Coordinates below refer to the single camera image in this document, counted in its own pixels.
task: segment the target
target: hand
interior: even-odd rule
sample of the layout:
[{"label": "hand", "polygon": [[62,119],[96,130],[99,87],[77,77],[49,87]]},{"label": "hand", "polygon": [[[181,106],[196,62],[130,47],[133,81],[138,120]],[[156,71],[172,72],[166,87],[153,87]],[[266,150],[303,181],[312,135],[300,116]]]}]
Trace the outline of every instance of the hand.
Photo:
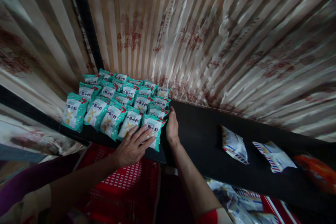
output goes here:
[{"label": "hand", "polygon": [[179,139],[179,124],[177,122],[176,119],[176,113],[174,108],[171,106],[170,107],[170,114],[169,114],[169,119],[168,119],[168,123],[167,123],[167,129],[166,129],[166,133],[167,133],[167,140],[170,144],[170,146],[177,144],[180,142]]},{"label": "hand", "polygon": [[124,140],[118,146],[116,151],[112,154],[114,157],[117,168],[133,165],[138,163],[145,154],[145,150],[154,142],[155,137],[152,136],[144,144],[140,145],[152,132],[152,128],[147,129],[144,125],[137,133],[134,132],[138,126],[133,127],[126,135]]}]

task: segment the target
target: red plastic basket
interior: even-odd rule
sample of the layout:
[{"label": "red plastic basket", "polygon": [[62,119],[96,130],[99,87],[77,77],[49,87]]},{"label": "red plastic basket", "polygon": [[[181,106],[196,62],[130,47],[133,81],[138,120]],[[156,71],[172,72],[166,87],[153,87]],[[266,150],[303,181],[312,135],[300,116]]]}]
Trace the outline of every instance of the red plastic basket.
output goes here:
[{"label": "red plastic basket", "polygon": [[[92,144],[77,169],[113,153],[113,149]],[[79,203],[90,219],[106,223],[154,223],[159,199],[160,165],[148,159],[111,174]]]}]

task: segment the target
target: beige fabric wall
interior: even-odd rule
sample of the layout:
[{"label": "beige fabric wall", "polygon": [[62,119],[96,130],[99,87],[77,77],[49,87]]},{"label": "beige fabric wall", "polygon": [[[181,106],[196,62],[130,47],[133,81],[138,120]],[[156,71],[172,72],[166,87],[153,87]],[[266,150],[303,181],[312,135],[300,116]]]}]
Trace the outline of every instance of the beige fabric wall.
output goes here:
[{"label": "beige fabric wall", "polygon": [[[0,0],[0,82],[59,120],[95,73],[72,0]],[[89,0],[106,69],[336,140],[335,0]]]},{"label": "beige fabric wall", "polygon": [[335,0],[89,0],[106,69],[336,138]]}]

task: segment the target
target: snack bag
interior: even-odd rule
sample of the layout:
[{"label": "snack bag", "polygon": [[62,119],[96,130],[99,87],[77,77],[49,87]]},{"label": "snack bag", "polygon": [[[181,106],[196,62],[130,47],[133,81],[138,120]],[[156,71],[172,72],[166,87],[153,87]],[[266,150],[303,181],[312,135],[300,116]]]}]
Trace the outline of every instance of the snack bag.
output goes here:
[{"label": "snack bag", "polygon": [[83,120],[88,100],[78,94],[69,93],[62,117],[62,125],[77,132],[82,132]]},{"label": "snack bag", "polygon": [[123,91],[123,87],[122,87],[123,86],[123,82],[121,80],[118,80],[118,79],[116,79],[114,77],[110,77],[107,81],[113,83],[114,89],[117,92],[121,93]]},{"label": "snack bag", "polygon": [[115,73],[115,78],[121,81],[128,81],[129,75],[124,75],[121,73]]},{"label": "snack bag", "polygon": [[263,212],[264,209],[260,194],[243,188],[234,187],[234,190],[237,193],[240,203],[247,211]]},{"label": "snack bag", "polygon": [[134,99],[135,95],[138,93],[139,87],[129,82],[122,82],[122,85],[122,93]]},{"label": "snack bag", "polygon": [[140,113],[140,110],[138,110],[138,109],[132,107],[131,105],[127,105],[127,110],[128,110],[128,111],[134,111],[134,112],[137,113],[137,114],[141,114],[141,113]]},{"label": "snack bag", "polygon": [[135,85],[138,85],[138,86],[142,86],[142,84],[143,84],[144,81],[142,81],[142,80],[135,80],[135,79],[129,78],[128,82],[132,83],[132,84],[135,84]]},{"label": "snack bag", "polygon": [[242,137],[233,133],[228,128],[225,128],[223,125],[220,127],[222,128],[222,148],[231,157],[247,165],[247,152]]},{"label": "snack bag", "polygon": [[114,76],[114,73],[111,73],[109,71],[99,69],[99,74],[103,77],[103,81],[108,81],[109,78]]},{"label": "snack bag", "polygon": [[171,100],[168,98],[162,98],[159,96],[154,96],[154,105],[157,105],[163,109],[166,109],[166,107],[169,105],[169,102]]},{"label": "snack bag", "polygon": [[157,87],[156,88],[156,95],[163,97],[163,98],[168,98],[169,92],[170,92],[170,88],[167,88],[167,87],[164,87],[164,88]]},{"label": "snack bag", "polygon": [[111,99],[99,130],[116,141],[119,125],[124,120],[125,116],[126,109],[124,109],[118,101]]},{"label": "snack bag", "polygon": [[166,115],[168,115],[169,112],[170,110],[164,110],[163,108],[156,106],[154,104],[148,105],[147,114],[156,116],[160,119],[163,119]]},{"label": "snack bag", "polygon": [[132,97],[129,97],[126,94],[115,93],[114,94],[114,99],[117,100],[118,102],[120,102],[120,104],[123,107],[127,107],[128,104],[132,104],[133,103]]},{"label": "snack bag", "polygon": [[295,156],[294,161],[321,190],[336,195],[336,171],[308,153]]},{"label": "snack bag", "polygon": [[153,99],[147,96],[137,94],[134,99],[134,107],[140,111],[140,114],[144,114],[147,111],[147,107]]},{"label": "snack bag", "polygon": [[83,75],[86,84],[99,85],[103,79],[102,75]]},{"label": "snack bag", "polygon": [[147,88],[150,87],[152,90],[155,90],[158,86],[158,85],[154,84],[153,82],[151,82],[149,80],[144,80],[142,85],[147,87]]},{"label": "snack bag", "polygon": [[91,100],[94,100],[101,91],[101,86],[96,85],[90,85],[90,84],[84,84],[83,82],[79,82],[79,90],[78,94],[80,96],[83,96],[87,99],[88,102]]},{"label": "snack bag", "polygon": [[112,99],[114,93],[116,92],[116,87],[114,86],[114,84],[111,82],[102,81],[100,85],[103,87],[100,92],[100,95]]},{"label": "snack bag", "polygon": [[271,164],[271,170],[274,173],[282,172],[286,167],[294,167],[295,164],[275,143],[269,141],[267,143],[252,142],[255,147],[265,156]]},{"label": "snack bag", "polygon": [[127,114],[126,117],[122,123],[122,126],[120,128],[119,134],[117,139],[122,141],[124,137],[127,135],[127,133],[134,127],[139,126],[141,121],[141,115],[137,113],[136,110],[128,110],[127,108]]},{"label": "snack bag", "polygon": [[146,138],[146,140],[150,137],[155,137],[154,142],[149,147],[153,148],[157,152],[159,152],[161,129],[165,123],[165,120],[159,119],[154,115],[143,115],[142,126],[147,125],[147,129],[153,128],[152,133]]},{"label": "snack bag", "polygon": [[91,125],[96,131],[99,131],[109,104],[110,99],[103,96],[98,96],[95,100],[91,101],[89,112],[84,117],[84,124]]},{"label": "snack bag", "polygon": [[146,95],[148,97],[152,97],[154,96],[154,91],[149,87],[142,86],[142,88],[139,89],[139,95]]}]

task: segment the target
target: white packet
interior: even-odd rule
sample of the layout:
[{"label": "white packet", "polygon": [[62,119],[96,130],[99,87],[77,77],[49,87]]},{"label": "white packet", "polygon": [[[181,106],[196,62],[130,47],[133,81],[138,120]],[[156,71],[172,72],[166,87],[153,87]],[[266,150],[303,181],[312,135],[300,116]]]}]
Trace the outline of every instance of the white packet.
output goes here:
[{"label": "white packet", "polygon": [[294,162],[282,151],[275,143],[269,141],[267,143],[253,142],[254,146],[265,156],[271,164],[271,170],[274,173],[282,172],[286,167],[297,168]]},{"label": "white packet", "polygon": [[234,190],[237,193],[239,201],[247,211],[263,212],[264,209],[260,194],[236,187]]},{"label": "white packet", "polygon": [[222,128],[222,148],[231,157],[247,165],[247,152],[243,142],[243,138],[238,136],[236,133],[232,132],[228,128],[224,127],[223,125],[221,125],[220,127]]}]

